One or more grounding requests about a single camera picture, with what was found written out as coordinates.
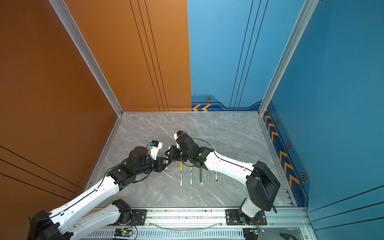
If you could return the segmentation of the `white pen yellow tip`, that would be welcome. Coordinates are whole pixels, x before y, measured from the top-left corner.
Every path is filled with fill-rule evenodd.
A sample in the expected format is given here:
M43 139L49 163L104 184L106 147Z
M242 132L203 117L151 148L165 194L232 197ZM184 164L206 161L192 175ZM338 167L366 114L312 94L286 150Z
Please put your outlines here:
M180 163L180 187L183 186L183 163Z

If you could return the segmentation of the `white pen light green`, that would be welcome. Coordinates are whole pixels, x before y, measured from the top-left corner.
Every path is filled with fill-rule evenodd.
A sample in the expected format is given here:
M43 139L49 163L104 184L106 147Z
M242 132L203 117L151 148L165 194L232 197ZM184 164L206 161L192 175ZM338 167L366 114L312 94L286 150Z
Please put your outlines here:
M190 186L193 185L193 165L190 163Z

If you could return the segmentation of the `white pen brown tip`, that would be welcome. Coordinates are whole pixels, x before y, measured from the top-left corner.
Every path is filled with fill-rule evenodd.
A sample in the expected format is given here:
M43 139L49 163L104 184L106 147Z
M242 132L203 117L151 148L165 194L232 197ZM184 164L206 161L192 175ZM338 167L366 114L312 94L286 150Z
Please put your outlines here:
M168 150L165 152L165 155L166 155L167 158L169 158L170 149L171 149L171 146L169 146Z

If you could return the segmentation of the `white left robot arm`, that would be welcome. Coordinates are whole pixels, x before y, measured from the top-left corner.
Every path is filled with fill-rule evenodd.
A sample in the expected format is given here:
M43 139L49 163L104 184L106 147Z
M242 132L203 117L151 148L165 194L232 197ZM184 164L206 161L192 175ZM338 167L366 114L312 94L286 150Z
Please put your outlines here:
M90 214L98 204L117 194L130 184L138 183L137 176L161 173L172 162L173 153L159 157L161 146L136 147L127 159L110 168L93 187L49 213L42 210L30 218L29 240L80 240L110 224L133 226L136 218L132 208L122 199Z

